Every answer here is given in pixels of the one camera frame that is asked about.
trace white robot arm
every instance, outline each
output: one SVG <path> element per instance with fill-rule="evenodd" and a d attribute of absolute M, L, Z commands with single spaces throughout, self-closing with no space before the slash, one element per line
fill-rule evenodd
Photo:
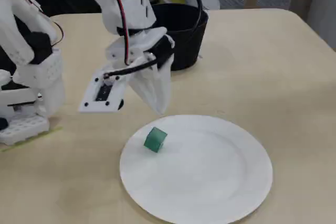
<path fill-rule="evenodd" d="M 108 63 L 94 73 L 81 112 L 114 112 L 128 84 L 155 112 L 170 99 L 174 41 L 156 21 L 149 0 L 95 0 L 106 29 L 122 35 L 106 49 Z M 0 142 L 8 145 L 49 130 L 48 118 L 65 99 L 61 52 L 51 21 L 34 0 L 0 0 L 0 46 L 16 65 L 0 70 Z M 31 33 L 22 36 L 14 15 Z"/>

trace white plate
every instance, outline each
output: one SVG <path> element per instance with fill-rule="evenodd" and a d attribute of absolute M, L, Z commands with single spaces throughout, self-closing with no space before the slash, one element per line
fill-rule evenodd
<path fill-rule="evenodd" d="M 143 146 L 154 127 L 168 134 L 159 153 Z M 239 126 L 201 115 L 169 116 L 138 130 L 120 159 L 126 191 L 150 214 L 176 224 L 237 221 L 265 200 L 272 164 Z"/>

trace wooden table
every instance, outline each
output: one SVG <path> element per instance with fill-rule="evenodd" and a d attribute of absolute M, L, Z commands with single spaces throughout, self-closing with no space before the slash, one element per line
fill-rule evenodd
<path fill-rule="evenodd" d="M 79 114 L 91 74 L 115 39 L 99 14 L 54 18 L 65 31 L 62 129 L 0 153 L 0 223 L 163 223 L 122 188 L 128 138 L 159 118 L 132 90 L 116 114 Z M 203 59 L 172 78 L 166 115 L 230 120 L 260 140 L 274 185 L 241 223 L 334 223 L 336 54 L 296 15 L 277 9 L 210 12 Z"/>

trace green cube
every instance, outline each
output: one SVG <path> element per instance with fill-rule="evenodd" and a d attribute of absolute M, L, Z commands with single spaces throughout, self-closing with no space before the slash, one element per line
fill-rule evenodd
<path fill-rule="evenodd" d="M 167 133 L 161 131 L 160 129 L 154 127 L 151 132 L 146 137 L 146 141 L 144 146 L 148 149 L 152 150 L 153 152 L 159 152 L 159 150 L 163 146 L 163 141 L 167 137 Z"/>

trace black bucket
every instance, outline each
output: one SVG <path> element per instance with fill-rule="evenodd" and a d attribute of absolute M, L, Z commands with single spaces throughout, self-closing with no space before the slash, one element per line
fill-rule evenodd
<path fill-rule="evenodd" d="M 202 11 L 201 20 L 192 38 L 193 27 L 198 18 L 198 10 L 194 6 L 184 4 L 153 5 L 156 15 L 155 27 L 164 26 L 167 34 L 175 41 L 174 62 L 172 71 L 191 67 L 196 63 L 201 48 L 208 15 Z"/>

